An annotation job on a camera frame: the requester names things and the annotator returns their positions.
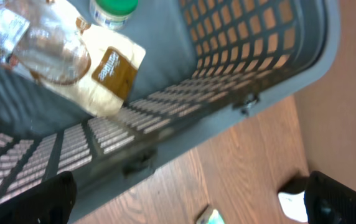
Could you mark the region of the green lid jar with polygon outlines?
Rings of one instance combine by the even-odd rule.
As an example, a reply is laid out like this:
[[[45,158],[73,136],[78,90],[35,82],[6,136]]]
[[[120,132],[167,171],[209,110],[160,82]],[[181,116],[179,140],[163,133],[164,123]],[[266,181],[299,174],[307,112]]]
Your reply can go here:
[[[90,0],[90,14],[107,29],[122,28],[139,4],[138,0]]]

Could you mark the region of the small teal snack packet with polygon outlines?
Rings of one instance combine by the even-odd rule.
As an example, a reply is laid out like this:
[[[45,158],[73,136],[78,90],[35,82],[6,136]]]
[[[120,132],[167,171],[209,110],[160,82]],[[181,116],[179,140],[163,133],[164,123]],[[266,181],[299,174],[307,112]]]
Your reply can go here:
[[[196,219],[196,224],[225,224],[220,212],[213,206],[206,206]]]

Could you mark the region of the beige brown snack pouch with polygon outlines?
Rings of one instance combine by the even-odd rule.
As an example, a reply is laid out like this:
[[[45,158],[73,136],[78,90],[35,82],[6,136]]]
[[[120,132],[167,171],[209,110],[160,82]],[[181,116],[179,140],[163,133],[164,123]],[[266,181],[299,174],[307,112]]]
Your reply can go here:
[[[145,54],[128,37],[87,22],[68,1],[0,1],[0,67],[93,116],[120,110]]]

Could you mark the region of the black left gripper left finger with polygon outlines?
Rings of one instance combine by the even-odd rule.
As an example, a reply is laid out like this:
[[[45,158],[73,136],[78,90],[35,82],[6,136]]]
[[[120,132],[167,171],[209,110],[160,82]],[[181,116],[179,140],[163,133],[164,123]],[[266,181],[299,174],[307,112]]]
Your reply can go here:
[[[77,184],[64,171],[0,204],[0,223],[58,223],[69,221],[77,198]]]

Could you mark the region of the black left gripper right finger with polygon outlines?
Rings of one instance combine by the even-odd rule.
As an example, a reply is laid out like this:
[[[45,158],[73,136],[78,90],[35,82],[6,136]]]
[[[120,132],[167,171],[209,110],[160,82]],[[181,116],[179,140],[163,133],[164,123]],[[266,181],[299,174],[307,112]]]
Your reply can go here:
[[[356,191],[322,172],[310,174],[304,204],[309,224],[356,224]]]

